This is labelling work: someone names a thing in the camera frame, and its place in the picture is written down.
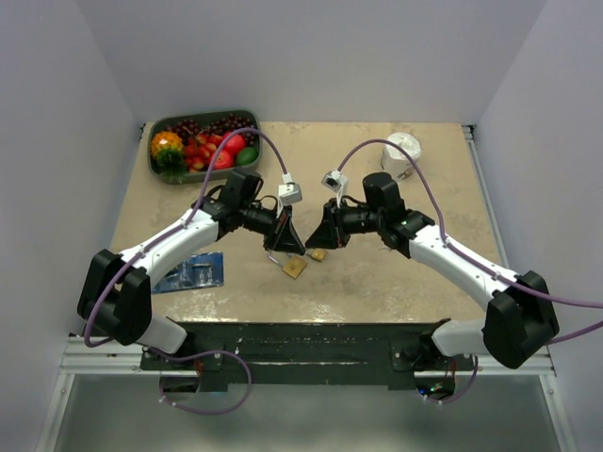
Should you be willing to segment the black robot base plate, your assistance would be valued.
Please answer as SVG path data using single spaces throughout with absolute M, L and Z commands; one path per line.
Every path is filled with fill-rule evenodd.
M 413 390 L 417 372 L 447 378 L 469 371 L 466 354 L 442 355 L 429 340 L 434 323 L 186 322 L 190 337 L 173 362 L 144 352 L 141 367 L 197 375 L 203 391 L 230 384 L 376 385 Z

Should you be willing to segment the red apple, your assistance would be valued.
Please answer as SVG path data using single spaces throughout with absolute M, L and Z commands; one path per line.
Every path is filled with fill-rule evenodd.
M 208 159 L 208 166 L 216 170 L 228 170 L 235 165 L 235 159 L 226 151 L 214 152 Z
M 225 153 L 228 153 L 233 158 L 236 158 L 236 156 L 246 147 L 246 142 L 241 135 L 230 132 L 223 136 L 223 140 L 220 145 Z

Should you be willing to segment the red apple lower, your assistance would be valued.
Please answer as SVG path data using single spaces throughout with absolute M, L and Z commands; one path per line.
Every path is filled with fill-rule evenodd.
M 226 151 L 214 152 L 208 159 L 208 166 L 216 170 L 228 170 L 235 165 L 235 159 Z

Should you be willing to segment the dark grape bunch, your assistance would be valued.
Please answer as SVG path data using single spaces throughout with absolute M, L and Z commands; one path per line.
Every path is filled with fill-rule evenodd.
M 216 119 L 195 119 L 187 117 L 169 125 L 166 130 L 175 133 L 185 144 L 212 143 L 218 146 L 222 139 L 232 131 L 240 128 L 256 128 L 255 120 L 235 113 L 220 114 Z

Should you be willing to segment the large brass padlock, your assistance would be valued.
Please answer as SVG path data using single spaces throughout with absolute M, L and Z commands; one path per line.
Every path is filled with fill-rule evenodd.
M 307 262 L 298 254 L 283 253 L 276 255 L 268 252 L 268 258 L 293 280 L 297 280 L 307 268 Z

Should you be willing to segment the orange green fake fruit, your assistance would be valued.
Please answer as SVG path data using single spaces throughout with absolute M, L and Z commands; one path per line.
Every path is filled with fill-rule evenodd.
M 151 141 L 150 156 L 157 172 L 173 183 L 181 183 L 187 173 L 185 146 L 174 132 L 162 131 Z

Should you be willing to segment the small brass padlock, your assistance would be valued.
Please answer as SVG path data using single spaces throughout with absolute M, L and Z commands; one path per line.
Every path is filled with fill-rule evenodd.
M 306 255 L 309 256 L 312 260 L 317 262 L 323 262 L 328 254 L 328 251 L 323 249 L 313 249 L 309 250 Z

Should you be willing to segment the green fruit tray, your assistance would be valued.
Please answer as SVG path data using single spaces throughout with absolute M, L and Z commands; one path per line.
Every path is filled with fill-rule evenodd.
M 172 125 L 174 123 L 176 123 L 178 120 L 182 120 L 184 118 L 187 117 L 193 117 L 195 119 L 216 119 L 220 114 L 227 114 L 227 113 L 235 113 L 236 115 L 240 115 L 243 116 L 245 118 L 250 118 L 252 120 L 255 120 L 257 123 L 257 127 L 256 128 L 252 128 L 253 130 L 259 130 L 259 122 L 257 120 L 257 118 L 255 117 L 255 115 L 249 111 L 249 110 L 245 110 L 245 109 L 239 109 L 239 110 L 225 110 L 225 111 L 217 111 L 217 112 L 205 112 L 205 113 L 199 113 L 199 114 L 193 114 L 193 115 L 185 115 L 185 116 L 179 116 L 179 117 L 168 117 L 168 118 L 164 118 L 160 121 L 157 121 L 153 127 L 150 128 L 150 132 L 149 132 L 149 140 L 148 140 L 148 145 L 147 145 L 147 157 L 148 157 L 148 165 L 149 165 L 149 169 L 151 171 L 152 174 L 154 174 L 159 180 L 161 180 L 162 182 L 166 183 L 166 184 L 171 184 L 171 185 L 175 185 L 175 184 L 190 184 L 190 183 L 201 183 L 205 178 L 209 178 L 211 180 L 219 180 L 219 179 L 225 179 L 228 177 L 229 173 L 232 172 L 232 170 L 236 169 L 236 168 L 244 168 L 244 169 L 249 169 L 249 170 L 254 170 L 255 168 L 257 168 L 258 166 L 258 162 L 259 159 L 261 157 L 262 154 L 262 142 L 261 142 L 261 138 L 258 137 L 256 134 L 251 133 L 251 132 L 244 132 L 244 133 L 240 133 L 239 135 L 241 135 L 246 142 L 246 147 L 255 147 L 258 151 L 258 157 L 257 159 L 250 165 L 248 166 L 237 166 L 236 165 L 236 158 L 235 159 L 235 165 L 231 168 L 231 169 L 223 169 L 223 170 L 216 170 L 216 171 L 208 171 L 208 165 L 207 167 L 202 170 L 201 172 L 189 172 L 187 170 L 187 173 L 185 174 L 183 180 L 181 183 L 173 183 L 170 182 L 168 179 L 162 177 L 158 172 L 157 172 L 157 168 L 156 168 L 156 164 L 153 161 L 152 157 L 150 156 L 150 148 L 151 148 L 151 141 L 154 137 L 154 135 L 156 135 L 159 132 L 162 131 L 167 131 L 166 128 L 169 125 Z

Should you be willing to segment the green lime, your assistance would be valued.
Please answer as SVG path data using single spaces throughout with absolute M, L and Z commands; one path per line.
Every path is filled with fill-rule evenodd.
M 258 151 L 255 147 L 245 147 L 236 155 L 237 166 L 248 166 L 258 157 Z

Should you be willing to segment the blue blister pack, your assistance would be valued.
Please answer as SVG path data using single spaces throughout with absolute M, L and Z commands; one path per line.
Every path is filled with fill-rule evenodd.
M 152 293 L 167 294 L 220 287 L 224 284 L 223 254 L 219 251 L 193 254 L 170 270 Z

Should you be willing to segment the red apple upper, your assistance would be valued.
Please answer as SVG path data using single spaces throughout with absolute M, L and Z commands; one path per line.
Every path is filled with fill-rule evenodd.
M 223 140 L 220 145 L 225 153 L 228 153 L 233 158 L 236 158 L 236 156 L 246 147 L 246 142 L 241 135 L 230 132 L 223 136 Z

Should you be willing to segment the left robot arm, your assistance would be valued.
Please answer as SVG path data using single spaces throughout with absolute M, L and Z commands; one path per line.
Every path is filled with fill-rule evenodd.
M 302 200 L 302 190 L 288 173 L 282 177 L 275 207 L 261 205 L 263 186 L 259 173 L 235 169 L 226 183 L 205 189 L 183 216 L 141 244 L 114 253 L 96 253 L 77 305 L 85 319 L 87 347 L 97 347 L 91 336 L 100 332 L 103 342 L 127 346 L 140 344 L 162 351 L 174 369 L 189 367 L 195 346 L 188 331 L 173 320 L 154 313 L 152 290 L 193 252 L 212 245 L 238 228 L 261 234 L 265 250 L 304 254 L 305 247 L 292 224 L 292 206 Z

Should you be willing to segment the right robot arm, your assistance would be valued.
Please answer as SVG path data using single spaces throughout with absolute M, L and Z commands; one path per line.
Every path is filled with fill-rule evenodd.
M 419 348 L 426 367 L 439 370 L 456 355 L 488 354 L 516 369 L 559 333 L 543 277 L 499 266 L 445 235 L 431 218 L 406 208 L 389 174 L 366 176 L 365 198 L 354 206 L 346 202 L 348 179 L 341 171 L 329 171 L 322 183 L 335 196 L 324 204 L 307 247 L 342 249 L 355 234 L 375 233 L 387 248 L 436 271 L 485 311 L 482 320 L 444 320 L 429 332 Z

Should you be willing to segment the white paper roll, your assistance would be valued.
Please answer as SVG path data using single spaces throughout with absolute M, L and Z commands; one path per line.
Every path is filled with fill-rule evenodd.
M 389 144 L 383 145 L 381 167 L 395 181 L 401 182 L 415 172 L 407 155 L 417 162 L 422 154 L 420 143 L 413 135 L 403 132 L 393 133 L 386 140 Z

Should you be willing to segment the small red fruits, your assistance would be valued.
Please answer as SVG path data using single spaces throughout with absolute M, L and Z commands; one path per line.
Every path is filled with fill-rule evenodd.
M 201 172 L 210 163 L 221 142 L 221 136 L 199 133 L 188 139 L 185 147 L 185 163 L 189 172 Z

